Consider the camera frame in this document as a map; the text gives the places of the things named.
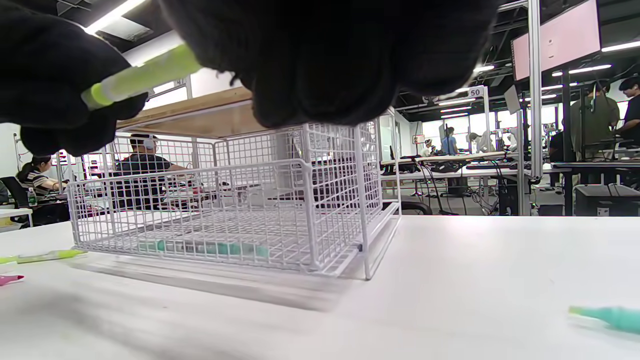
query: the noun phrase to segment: pink marker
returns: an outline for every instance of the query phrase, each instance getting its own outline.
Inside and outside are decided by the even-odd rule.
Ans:
[[[0,276],[0,286],[7,285],[9,282],[23,279],[22,275]]]

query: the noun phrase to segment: pink screen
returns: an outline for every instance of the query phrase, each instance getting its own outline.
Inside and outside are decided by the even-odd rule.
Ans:
[[[529,77],[529,34],[513,41],[516,80]],[[589,0],[540,26],[540,70],[548,70],[600,50],[596,0]]]

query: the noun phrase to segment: gloved hand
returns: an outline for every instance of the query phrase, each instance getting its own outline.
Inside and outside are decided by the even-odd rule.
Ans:
[[[266,127],[357,124],[400,89],[447,94],[472,75],[500,0],[160,0],[206,67],[236,73]]]
[[[36,155],[78,156],[113,141],[118,119],[134,117],[147,95],[89,112],[80,93],[129,67],[105,41],[58,17],[0,0],[0,121],[21,125]]]

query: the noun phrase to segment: water bottle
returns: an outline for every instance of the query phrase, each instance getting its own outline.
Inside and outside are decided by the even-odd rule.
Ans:
[[[29,188],[29,191],[27,192],[27,198],[29,199],[29,206],[38,205],[38,198],[36,197],[36,191],[34,191],[33,188]]]

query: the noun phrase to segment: yellow-green highlighter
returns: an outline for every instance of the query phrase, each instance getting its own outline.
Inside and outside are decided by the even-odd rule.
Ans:
[[[637,309],[571,306],[569,313],[601,320],[612,329],[640,334],[640,310]]]
[[[42,255],[8,256],[6,258],[0,258],[0,265],[8,264],[8,263],[27,264],[27,263],[37,263],[39,261],[70,259],[86,253],[87,251],[70,249],[70,250],[49,251],[48,253],[42,254]]]
[[[184,78],[202,69],[187,45],[179,45],[156,56],[144,65],[114,74],[82,93],[89,110],[109,106],[170,81]]]

